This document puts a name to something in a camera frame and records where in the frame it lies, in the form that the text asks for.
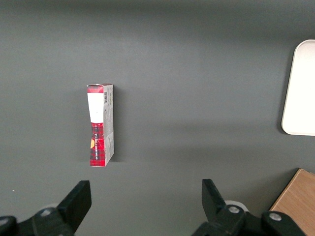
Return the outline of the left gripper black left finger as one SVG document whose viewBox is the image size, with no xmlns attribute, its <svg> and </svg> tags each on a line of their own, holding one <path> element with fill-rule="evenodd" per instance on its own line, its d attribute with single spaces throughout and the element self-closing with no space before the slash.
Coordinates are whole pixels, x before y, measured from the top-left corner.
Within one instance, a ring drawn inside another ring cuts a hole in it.
<svg viewBox="0 0 315 236">
<path fill-rule="evenodd" d="M 0 218 L 2 236 L 73 236 L 92 205 L 91 187 L 82 180 L 56 206 L 46 207 L 29 219 Z"/>
</svg>

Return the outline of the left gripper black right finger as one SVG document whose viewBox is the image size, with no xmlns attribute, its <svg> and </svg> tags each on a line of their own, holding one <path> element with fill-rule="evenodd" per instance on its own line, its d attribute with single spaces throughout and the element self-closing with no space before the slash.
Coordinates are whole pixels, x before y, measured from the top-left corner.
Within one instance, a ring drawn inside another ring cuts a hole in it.
<svg viewBox="0 0 315 236">
<path fill-rule="evenodd" d="M 211 179 L 202 180 L 202 206 L 207 222 L 194 236 L 304 236 L 287 214 L 266 211 L 256 217 L 236 204 L 227 204 Z"/>
</svg>

